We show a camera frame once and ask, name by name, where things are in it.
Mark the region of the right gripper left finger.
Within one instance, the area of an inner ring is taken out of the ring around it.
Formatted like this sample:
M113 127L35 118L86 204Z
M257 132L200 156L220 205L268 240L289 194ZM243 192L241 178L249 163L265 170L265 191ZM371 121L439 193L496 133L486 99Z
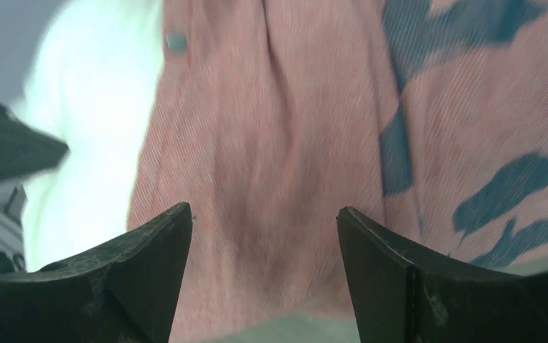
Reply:
M0 342L167 342L190 206L37 272L0 274Z

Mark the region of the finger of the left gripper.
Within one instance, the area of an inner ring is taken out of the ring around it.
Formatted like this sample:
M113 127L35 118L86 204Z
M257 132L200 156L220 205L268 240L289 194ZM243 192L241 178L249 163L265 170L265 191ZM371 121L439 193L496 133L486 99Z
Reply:
M65 143L10 118L0 104L0 182L52 169L67 151Z

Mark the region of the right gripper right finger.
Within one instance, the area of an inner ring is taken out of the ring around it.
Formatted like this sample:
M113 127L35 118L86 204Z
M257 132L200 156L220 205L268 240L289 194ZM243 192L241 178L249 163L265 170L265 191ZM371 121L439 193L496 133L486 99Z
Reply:
M351 207L337 231L362 342L548 342L548 271L476 267Z

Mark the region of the white pillow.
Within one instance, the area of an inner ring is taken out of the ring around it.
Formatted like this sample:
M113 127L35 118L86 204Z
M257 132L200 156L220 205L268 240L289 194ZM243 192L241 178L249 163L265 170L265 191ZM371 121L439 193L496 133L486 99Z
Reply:
M162 14L160 1L68 1L47 26L12 111L69 151L24 182L28 271L126 231L164 65Z

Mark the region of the pink printed pillowcase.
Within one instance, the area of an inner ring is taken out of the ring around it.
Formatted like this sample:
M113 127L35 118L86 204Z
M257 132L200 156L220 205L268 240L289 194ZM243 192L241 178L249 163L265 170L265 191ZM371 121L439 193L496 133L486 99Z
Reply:
M196 217L173 342L352 313L354 207L484 267L548 256L548 1L165 1L128 223Z

